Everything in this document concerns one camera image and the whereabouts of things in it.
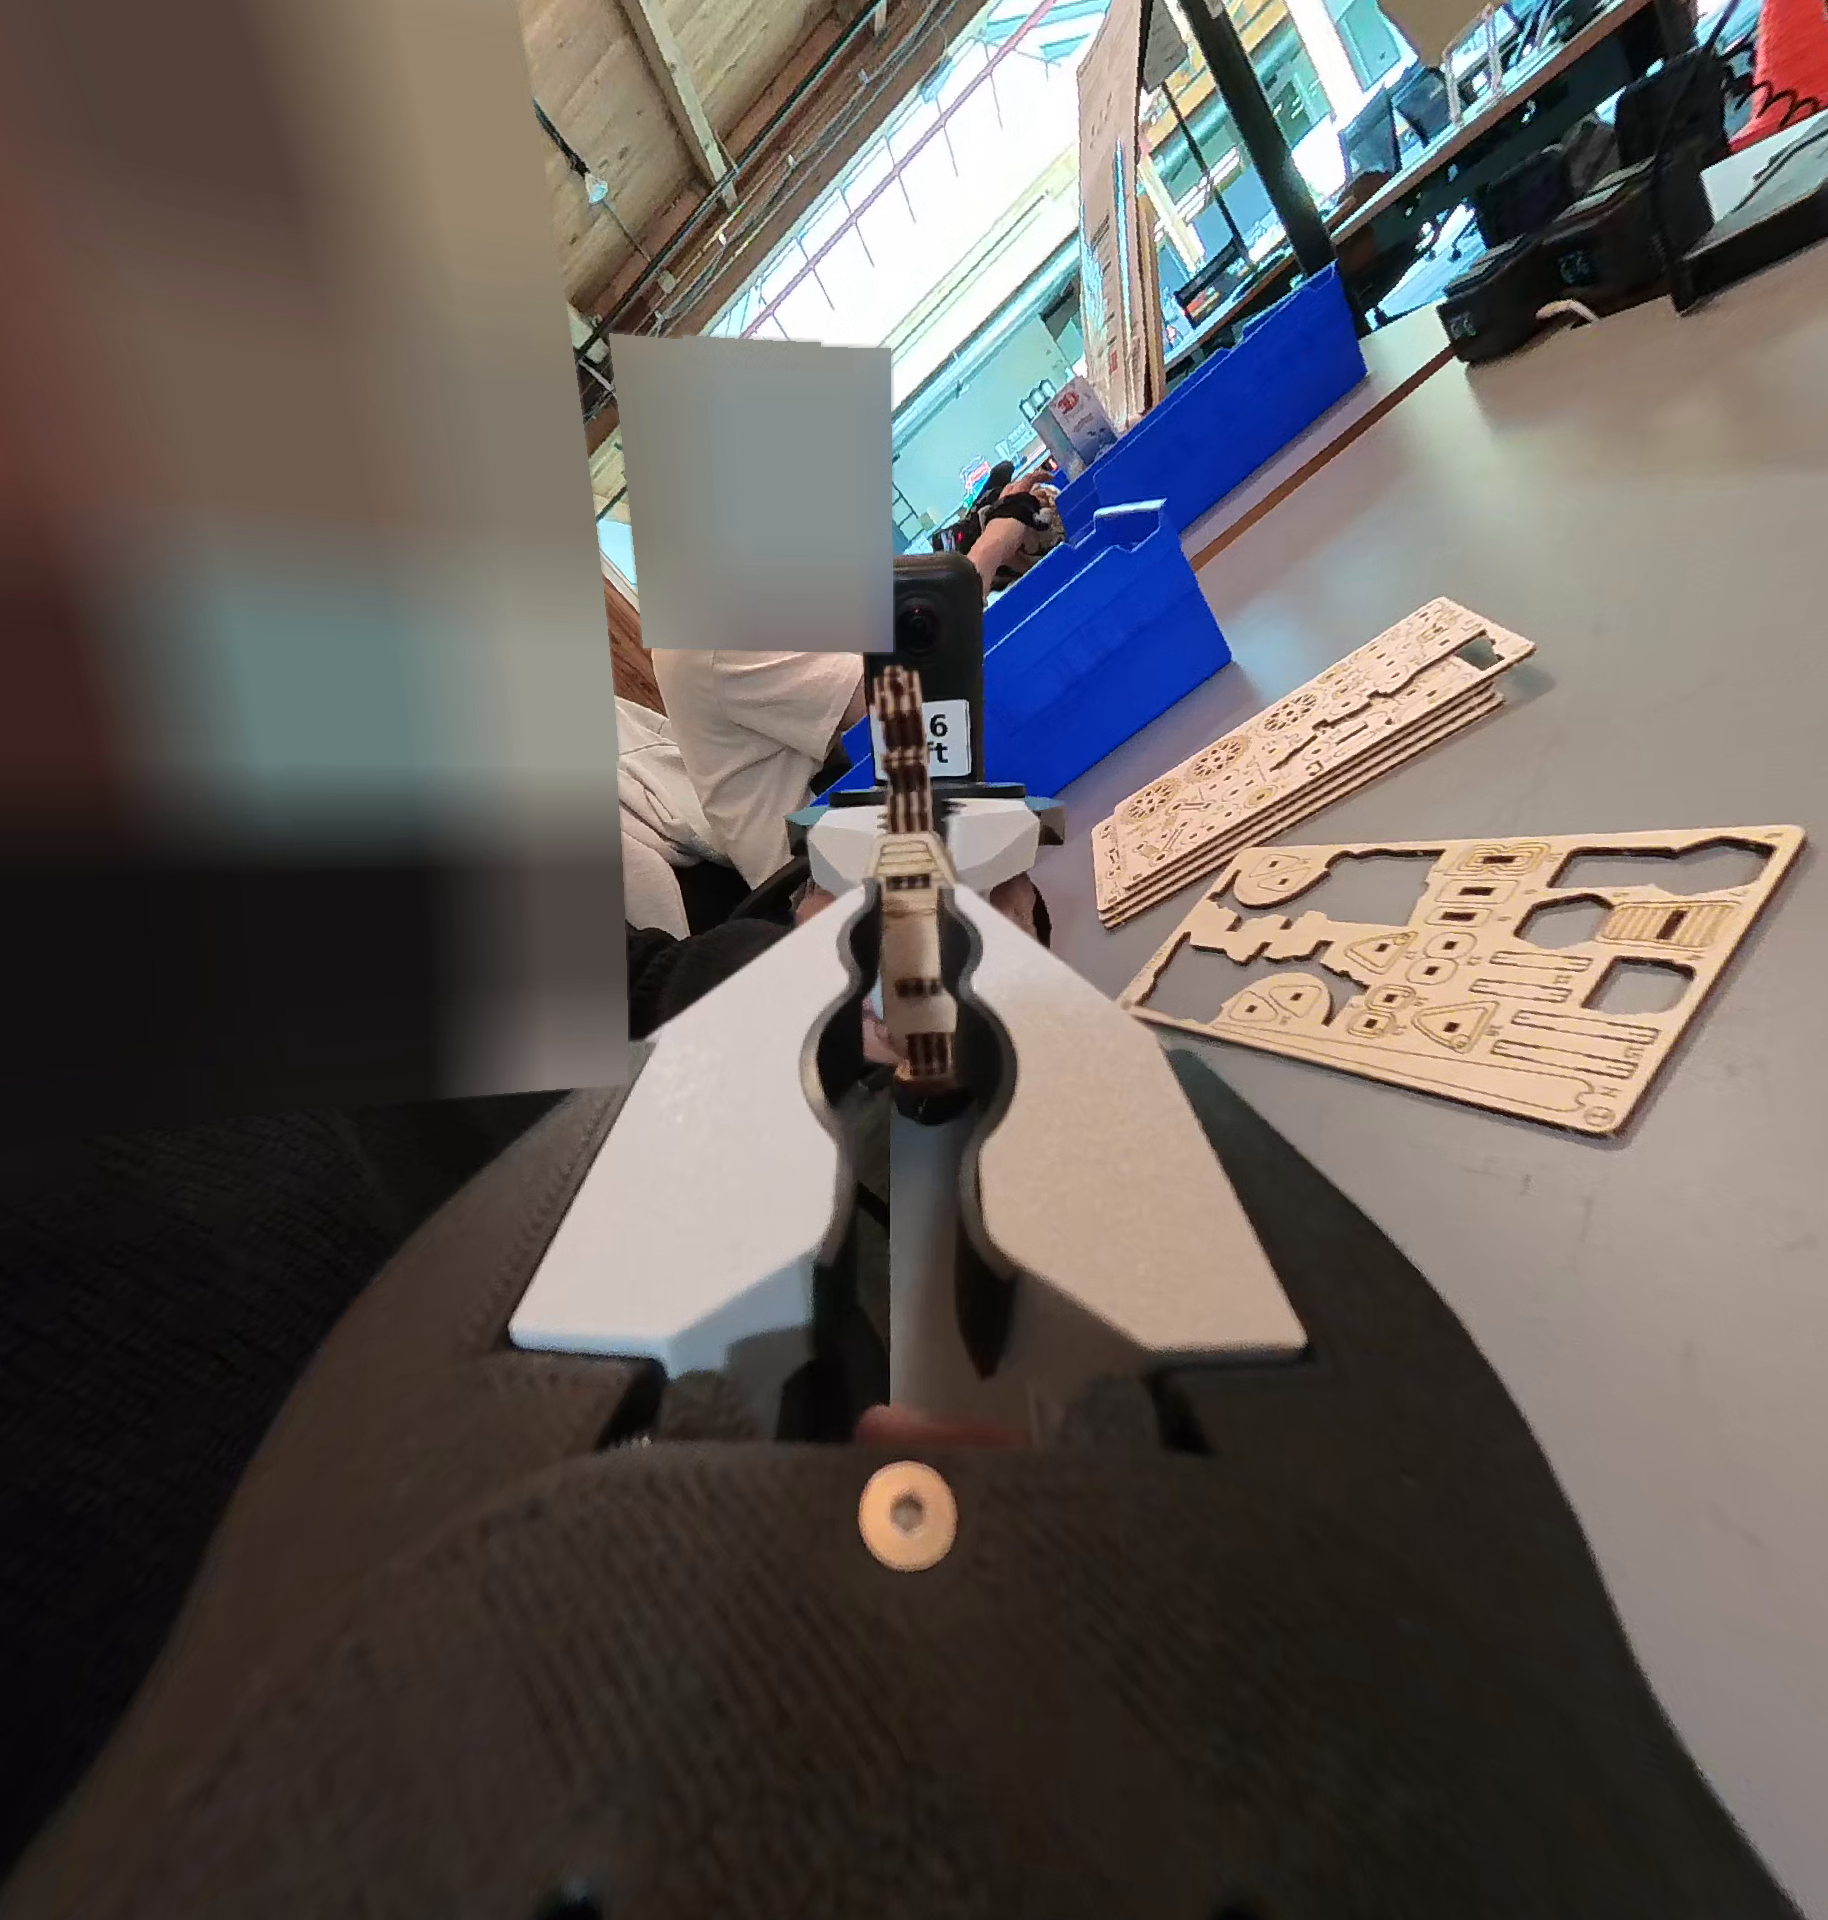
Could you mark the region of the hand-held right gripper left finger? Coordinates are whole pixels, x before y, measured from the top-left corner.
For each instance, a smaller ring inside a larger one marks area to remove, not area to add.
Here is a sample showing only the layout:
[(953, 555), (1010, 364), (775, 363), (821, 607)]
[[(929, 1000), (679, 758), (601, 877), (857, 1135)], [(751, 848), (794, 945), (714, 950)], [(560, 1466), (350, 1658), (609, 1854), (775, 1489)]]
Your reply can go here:
[(854, 1280), (866, 881), (666, 1020), (595, 1146), (509, 1341), (666, 1373), (884, 1373)]

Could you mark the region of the wooden model assembly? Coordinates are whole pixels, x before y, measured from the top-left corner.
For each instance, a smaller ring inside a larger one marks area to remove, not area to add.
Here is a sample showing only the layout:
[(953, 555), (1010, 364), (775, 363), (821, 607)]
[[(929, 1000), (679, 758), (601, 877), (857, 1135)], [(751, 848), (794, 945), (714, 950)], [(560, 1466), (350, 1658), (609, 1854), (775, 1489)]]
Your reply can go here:
[(872, 866), (879, 890), (879, 1019), (916, 1095), (956, 1087), (956, 1003), (943, 979), (941, 902), (952, 884), (927, 781), (926, 718), (916, 670), (890, 665), (875, 684), (879, 781), (884, 783)]

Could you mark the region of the person's left forearm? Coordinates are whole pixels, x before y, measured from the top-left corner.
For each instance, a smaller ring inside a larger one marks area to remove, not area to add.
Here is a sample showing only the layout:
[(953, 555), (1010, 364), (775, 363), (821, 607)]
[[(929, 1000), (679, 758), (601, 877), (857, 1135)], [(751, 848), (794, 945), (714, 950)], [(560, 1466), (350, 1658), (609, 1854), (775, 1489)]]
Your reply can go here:
[(733, 917), (681, 936), (631, 924), (627, 1039), (639, 1044), (652, 1038), (666, 1020), (777, 947), (786, 934), (791, 929), (756, 917)]

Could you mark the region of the black handheld device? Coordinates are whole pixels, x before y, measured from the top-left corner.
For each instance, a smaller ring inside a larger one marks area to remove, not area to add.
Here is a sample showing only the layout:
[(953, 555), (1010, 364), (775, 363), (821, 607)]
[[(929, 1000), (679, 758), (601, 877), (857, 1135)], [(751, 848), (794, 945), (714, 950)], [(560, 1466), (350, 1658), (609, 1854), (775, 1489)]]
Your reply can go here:
[(957, 518), (946, 529), (932, 533), (937, 550), (970, 553), (996, 524), (1013, 524), (1022, 528), (1028, 553), (1045, 553), (1066, 542), (1063, 516), (1059, 510), (1063, 473), (1054, 461), (1032, 468), (1016, 468), (1010, 461), (988, 470), (980, 490), (970, 497)]

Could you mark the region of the small blue storage bin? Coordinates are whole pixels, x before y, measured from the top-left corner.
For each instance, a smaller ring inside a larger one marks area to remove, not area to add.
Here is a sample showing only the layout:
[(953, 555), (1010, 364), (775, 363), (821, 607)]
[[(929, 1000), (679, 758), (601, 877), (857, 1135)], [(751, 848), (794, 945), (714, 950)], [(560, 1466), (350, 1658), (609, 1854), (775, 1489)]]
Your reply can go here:
[(1083, 538), (984, 594), (988, 774), (1047, 798), (1227, 665), (1160, 501), (1100, 510)]

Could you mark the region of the light grey jacket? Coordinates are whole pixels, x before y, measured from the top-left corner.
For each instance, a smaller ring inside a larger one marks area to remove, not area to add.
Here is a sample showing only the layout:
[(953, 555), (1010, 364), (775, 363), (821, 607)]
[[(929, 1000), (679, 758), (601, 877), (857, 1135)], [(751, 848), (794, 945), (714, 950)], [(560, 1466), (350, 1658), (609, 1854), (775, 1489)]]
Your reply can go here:
[(625, 919), (637, 931), (683, 936), (698, 911), (698, 926), (714, 926), (747, 888), (710, 833), (671, 723), (622, 696), (616, 788)]

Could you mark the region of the white red product box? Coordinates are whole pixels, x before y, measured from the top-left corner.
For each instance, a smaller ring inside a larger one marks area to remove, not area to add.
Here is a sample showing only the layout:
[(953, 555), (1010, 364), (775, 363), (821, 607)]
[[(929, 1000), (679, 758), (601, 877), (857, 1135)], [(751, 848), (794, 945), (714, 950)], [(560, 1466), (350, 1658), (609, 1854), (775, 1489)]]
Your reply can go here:
[(1032, 434), (1070, 476), (1085, 473), (1119, 443), (1119, 429), (1085, 376), (1072, 376), (1054, 392), (1043, 383), (1028, 398), (1040, 403), (1028, 413)]

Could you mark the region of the stack of wooden puzzle sheets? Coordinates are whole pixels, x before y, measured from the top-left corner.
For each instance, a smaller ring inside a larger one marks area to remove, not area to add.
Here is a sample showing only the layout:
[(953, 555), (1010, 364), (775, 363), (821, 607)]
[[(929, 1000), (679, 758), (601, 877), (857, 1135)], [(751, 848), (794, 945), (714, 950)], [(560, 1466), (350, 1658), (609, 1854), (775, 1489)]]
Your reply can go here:
[(1535, 641), (1432, 600), (1158, 781), (1092, 829), (1092, 904), (1116, 929), (1503, 708)]

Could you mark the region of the long blue storage bin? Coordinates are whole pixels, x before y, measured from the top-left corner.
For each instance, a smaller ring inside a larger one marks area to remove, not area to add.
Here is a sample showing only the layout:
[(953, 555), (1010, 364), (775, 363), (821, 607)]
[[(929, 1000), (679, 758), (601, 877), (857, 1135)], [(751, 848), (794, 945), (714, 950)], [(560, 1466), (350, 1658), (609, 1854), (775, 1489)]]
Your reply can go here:
[(1303, 281), (1221, 347), (1073, 480), (1059, 499), (1067, 541), (1100, 510), (1160, 501), (1186, 529), (1299, 440), (1366, 380), (1338, 269)]

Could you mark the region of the cut-out wooden puzzle sheet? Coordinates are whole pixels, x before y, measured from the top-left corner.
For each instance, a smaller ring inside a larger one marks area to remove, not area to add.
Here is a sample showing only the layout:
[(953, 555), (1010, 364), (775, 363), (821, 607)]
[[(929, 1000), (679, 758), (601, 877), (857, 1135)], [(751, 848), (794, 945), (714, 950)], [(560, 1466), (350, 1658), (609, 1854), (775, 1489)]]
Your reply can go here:
[(1800, 825), (1238, 850), (1119, 1003), (1154, 1027), (1613, 1138)]

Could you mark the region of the cardboard display board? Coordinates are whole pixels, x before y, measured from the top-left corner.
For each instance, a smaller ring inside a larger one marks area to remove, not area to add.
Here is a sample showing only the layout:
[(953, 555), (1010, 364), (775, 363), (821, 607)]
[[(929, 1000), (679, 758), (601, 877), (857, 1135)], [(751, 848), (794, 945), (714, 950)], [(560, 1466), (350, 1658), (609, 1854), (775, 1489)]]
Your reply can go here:
[(1077, 317), (1085, 376), (1126, 431), (1166, 392), (1152, 218), (1139, 208), (1143, 103), (1187, 63), (1166, 2), (1109, 2), (1075, 68)]

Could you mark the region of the person's black sweater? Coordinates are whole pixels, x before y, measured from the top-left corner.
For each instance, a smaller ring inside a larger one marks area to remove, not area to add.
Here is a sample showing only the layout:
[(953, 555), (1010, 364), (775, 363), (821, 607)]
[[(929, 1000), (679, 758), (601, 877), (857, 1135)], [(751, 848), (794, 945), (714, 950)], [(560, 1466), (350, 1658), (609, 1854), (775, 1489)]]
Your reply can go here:
[(622, 1088), (0, 1156), (0, 1915), (627, 1915), (532, 1679), (639, 1363), (515, 1309)]

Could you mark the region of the black equipment case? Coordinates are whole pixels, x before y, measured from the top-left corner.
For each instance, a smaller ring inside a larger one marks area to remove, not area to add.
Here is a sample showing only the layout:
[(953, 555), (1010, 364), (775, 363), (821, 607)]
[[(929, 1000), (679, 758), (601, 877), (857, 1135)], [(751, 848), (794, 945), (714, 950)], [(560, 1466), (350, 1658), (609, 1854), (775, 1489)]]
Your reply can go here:
[(1542, 309), (1563, 298), (1557, 270), (1533, 235), (1488, 250), (1455, 276), (1437, 317), (1455, 359), (1485, 364), (1520, 352), (1542, 329)]
[(1596, 323), (1670, 298), (1680, 253), (1705, 235), (1708, 198), (1654, 180), (1654, 168), (1607, 175), (1525, 245), (1525, 304), (1535, 329)]

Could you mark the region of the black flat device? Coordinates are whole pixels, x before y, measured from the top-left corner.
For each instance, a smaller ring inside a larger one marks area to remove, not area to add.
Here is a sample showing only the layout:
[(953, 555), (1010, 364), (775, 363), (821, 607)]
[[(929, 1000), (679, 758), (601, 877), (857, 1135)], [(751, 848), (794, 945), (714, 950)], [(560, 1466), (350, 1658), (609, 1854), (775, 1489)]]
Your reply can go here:
[(1828, 241), (1828, 111), (1792, 129), (1738, 202), (1677, 262), (1676, 314), (1714, 301)]

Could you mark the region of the black steel post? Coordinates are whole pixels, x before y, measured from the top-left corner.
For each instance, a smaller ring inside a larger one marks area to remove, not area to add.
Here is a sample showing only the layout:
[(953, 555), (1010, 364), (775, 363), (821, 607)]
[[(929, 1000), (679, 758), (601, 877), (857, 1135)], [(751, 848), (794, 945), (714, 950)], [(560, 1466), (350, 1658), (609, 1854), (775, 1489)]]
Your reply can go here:
[(1227, 7), (1221, 2), (1181, 2), (1179, 9), (1227, 108), (1243, 152), (1281, 218), (1286, 245), (1296, 265), (1304, 279), (1323, 275), (1333, 265), (1333, 241), (1266, 100), (1261, 78), (1244, 53)]

